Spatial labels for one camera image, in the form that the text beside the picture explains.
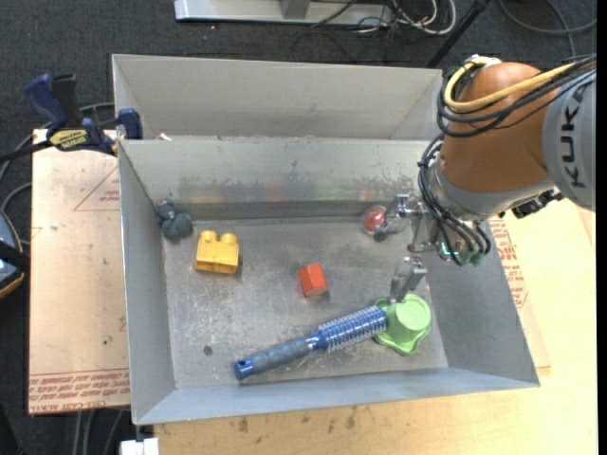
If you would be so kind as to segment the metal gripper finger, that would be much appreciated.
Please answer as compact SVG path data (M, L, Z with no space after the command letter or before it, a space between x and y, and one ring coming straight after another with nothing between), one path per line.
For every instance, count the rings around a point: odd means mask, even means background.
M378 223L373 227L373 239L384 242L389 236L403 232L406 227L412 228L418 221L418 207L409 194L397 194L393 202L382 207Z
M415 291L426 274L427 268L420 257L403 257L395 267L388 300L402 301L408 293Z

